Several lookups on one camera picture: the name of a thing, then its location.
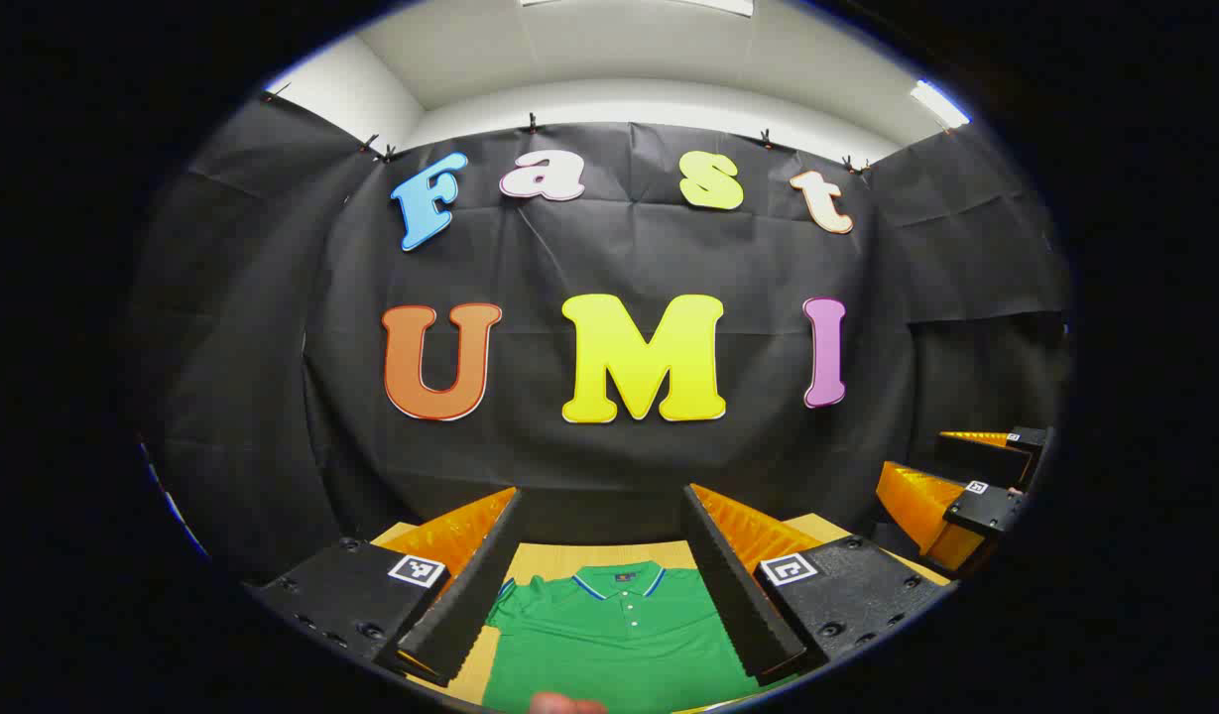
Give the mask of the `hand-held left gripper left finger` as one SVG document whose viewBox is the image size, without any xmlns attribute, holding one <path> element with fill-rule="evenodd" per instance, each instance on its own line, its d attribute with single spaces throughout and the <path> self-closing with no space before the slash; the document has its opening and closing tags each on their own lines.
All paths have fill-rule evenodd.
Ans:
<svg viewBox="0 0 1219 714">
<path fill-rule="evenodd" d="M 378 545 L 339 539 L 247 592 L 356 662 L 446 686 L 502 589 L 522 504 L 503 489 Z"/>
</svg>

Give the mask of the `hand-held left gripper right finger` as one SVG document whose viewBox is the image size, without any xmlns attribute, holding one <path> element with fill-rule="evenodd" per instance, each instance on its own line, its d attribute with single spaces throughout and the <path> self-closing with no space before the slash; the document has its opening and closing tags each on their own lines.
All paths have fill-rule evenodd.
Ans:
<svg viewBox="0 0 1219 714">
<path fill-rule="evenodd" d="M 681 498 L 698 573 L 733 649 L 762 685 L 862 654 L 958 587 L 870 539 L 822 541 L 698 484 Z"/>
</svg>

